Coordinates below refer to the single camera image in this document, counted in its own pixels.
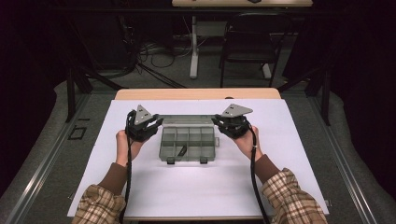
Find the black folding chair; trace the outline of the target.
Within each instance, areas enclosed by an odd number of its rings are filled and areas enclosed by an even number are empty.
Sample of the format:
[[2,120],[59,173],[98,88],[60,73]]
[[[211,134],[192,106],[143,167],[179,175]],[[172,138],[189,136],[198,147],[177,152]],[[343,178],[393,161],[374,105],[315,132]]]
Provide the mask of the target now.
[[246,12],[230,18],[224,30],[219,59],[220,86],[223,86],[225,63],[260,63],[273,66],[268,86],[276,74],[285,35],[291,17],[281,13]]

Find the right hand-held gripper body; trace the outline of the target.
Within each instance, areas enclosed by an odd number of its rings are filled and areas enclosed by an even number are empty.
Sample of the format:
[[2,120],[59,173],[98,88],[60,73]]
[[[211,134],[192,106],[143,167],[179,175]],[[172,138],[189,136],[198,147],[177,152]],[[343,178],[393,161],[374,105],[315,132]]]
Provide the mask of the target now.
[[249,130],[246,114],[252,113],[251,108],[230,104],[221,114],[221,126],[227,130],[227,136],[237,139]]

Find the person's right hand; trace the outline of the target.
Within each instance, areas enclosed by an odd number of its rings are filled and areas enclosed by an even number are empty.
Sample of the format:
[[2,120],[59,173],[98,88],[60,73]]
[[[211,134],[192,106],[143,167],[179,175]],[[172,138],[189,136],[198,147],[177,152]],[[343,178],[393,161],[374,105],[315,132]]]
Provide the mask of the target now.
[[252,126],[250,131],[247,131],[243,136],[235,139],[234,142],[240,151],[249,159],[252,158],[253,147],[256,147],[255,161],[263,156],[260,147],[259,130],[256,126]]

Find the wooden table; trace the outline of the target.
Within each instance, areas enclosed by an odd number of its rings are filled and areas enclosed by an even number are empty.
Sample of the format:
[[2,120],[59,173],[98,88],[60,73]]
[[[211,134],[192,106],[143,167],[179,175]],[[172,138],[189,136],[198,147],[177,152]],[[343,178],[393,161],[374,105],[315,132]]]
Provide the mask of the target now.
[[[115,158],[114,133],[124,125],[127,111],[141,104],[152,113],[218,113],[228,103],[258,107],[280,102],[274,88],[136,89],[120,90],[107,110],[85,172],[68,214],[74,215],[85,189],[99,182]],[[220,138],[217,157],[174,165],[160,161],[160,136],[142,147],[132,168],[132,189],[125,212],[127,220],[250,220],[261,217],[249,177],[247,159],[232,140]]]

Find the aluminium floor rail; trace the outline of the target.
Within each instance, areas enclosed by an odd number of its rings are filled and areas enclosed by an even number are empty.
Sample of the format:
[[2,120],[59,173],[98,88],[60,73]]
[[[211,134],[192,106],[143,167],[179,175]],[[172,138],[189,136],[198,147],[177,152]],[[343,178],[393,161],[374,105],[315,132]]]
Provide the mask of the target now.
[[346,184],[346,189],[357,209],[362,224],[377,224],[377,220],[372,212],[372,209],[370,208],[365,196],[363,195],[361,186],[358,184],[355,176],[352,173],[352,170],[347,162],[347,158],[345,157],[343,150],[341,149],[338,141],[336,140],[332,128],[326,124],[321,116],[320,104],[318,100],[315,97],[308,97],[307,100],[309,104],[311,104],[314,114],[317,117],[318,123],[321,129],[325,132],[326,138],[330,143],[332,156],[341,174],[341,177]]
[[55,107],[41,134],[21,169],[0,199],[0,205],[3,205],[0,224],[21,224],[23,222],[36,196],[44,186],[52,166],[61,152],[66,136],[73,129],[77,115],[81,113],[90,97],[89,94],[80,95],[75,114],[69,121],[66,121],[67,100],[61,94],[58,95]]

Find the white table mat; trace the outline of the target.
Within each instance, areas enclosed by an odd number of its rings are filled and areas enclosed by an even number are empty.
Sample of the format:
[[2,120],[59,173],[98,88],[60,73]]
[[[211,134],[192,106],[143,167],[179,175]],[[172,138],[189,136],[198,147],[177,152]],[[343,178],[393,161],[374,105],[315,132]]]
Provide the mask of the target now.
[[[247,119],[257,126],[262,150],[279,168],[293,171],[300,187],[325,204],[302,141],[284,100],[238,99],[250,108]],[[92,149],[75,194],[99,182],[116,156],[115,134],[124,128],[128,112],[142,105],[160,115],[212,115],[221,113],[227,100],[114,100]],[[132,166],[132,186],[125,216],[134,220],[190,218],[258,218],[272,215],[267,201],[258,202],[250,180],[249,161],[227,136],[216,133],[216,158],[201,164],[180,161],[174,165],[159,158],[159,135],[152,136]]]

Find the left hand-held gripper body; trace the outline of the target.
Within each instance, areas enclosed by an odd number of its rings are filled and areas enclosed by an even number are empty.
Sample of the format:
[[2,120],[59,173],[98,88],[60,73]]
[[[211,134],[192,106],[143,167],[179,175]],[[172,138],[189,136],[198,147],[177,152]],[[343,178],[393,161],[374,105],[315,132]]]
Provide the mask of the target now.
[[127,135],[137,142],[145,142],[151,137],[151,129],[154,125],[149,124],[155,120],[147,109],[139,105],[137,109],[133,109],[128,115],[126,120],[126,133]]

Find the grey plastic compartment box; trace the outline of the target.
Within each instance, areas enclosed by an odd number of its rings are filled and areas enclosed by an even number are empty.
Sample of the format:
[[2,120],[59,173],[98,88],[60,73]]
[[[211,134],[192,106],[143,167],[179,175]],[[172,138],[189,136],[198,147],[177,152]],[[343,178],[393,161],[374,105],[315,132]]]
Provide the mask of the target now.
[[[215,136],[213,115],[161,115],[163,119],[159,158],[167,164],[198,161],[207,164],[216,158],[219,139]],[[177,154],[187,145],[183,157]]]

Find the wooden desk with white legs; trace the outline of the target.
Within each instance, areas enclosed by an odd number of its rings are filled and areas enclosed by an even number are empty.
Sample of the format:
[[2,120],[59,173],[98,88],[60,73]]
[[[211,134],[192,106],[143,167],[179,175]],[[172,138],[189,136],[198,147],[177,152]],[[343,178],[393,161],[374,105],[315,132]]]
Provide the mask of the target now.
[[[174,7],[311,7],[312,0],[261,0],[252,3],[249,0],[172,0]],[[198,76],[198,44],[197,44],[197,20],[191,19],[191,69],[190,78]]]

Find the person's left hand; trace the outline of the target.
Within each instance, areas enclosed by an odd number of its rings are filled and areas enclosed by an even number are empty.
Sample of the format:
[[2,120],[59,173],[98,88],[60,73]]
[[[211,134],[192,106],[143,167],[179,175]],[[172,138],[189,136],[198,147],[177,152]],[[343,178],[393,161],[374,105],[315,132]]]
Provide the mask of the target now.
[[126,167],[128,161],[133,161],[137,157],[141,147],[143,146],[143,143],[128,140],[128,136],[124,130],[117,132],[116,141],[116,164]]

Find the black metal frame leg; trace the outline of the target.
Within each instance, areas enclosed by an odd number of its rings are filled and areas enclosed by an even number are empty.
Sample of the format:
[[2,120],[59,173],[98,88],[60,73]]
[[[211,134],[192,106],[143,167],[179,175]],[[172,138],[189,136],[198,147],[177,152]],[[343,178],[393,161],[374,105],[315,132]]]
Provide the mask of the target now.
[[307,73],[278,87],[277,90],[279,92],[286,91],[306,78],[310,79],[304,91],[306,96],[316,96],[318,94],[318,91],[322,90],[320,115],[325,124],[330,126],[329,101],[331,90],[331,70],[329,68],[315,67]]
[[83,94],[90,94],[93,90],[93,86],[89,81],[92,77],[99,80],[103,84],[107,85],[115,91],[122,89],[122,86],[109,80],[108,78],[100,75],[94,69],[91,69],[81,63],[67,63],[67,75],[66,75],[66,89],[67,89],[67,118],[66,121],[69,122],[77,113],[77,103],[76,103],[76,92],[75,87],[78,87]]

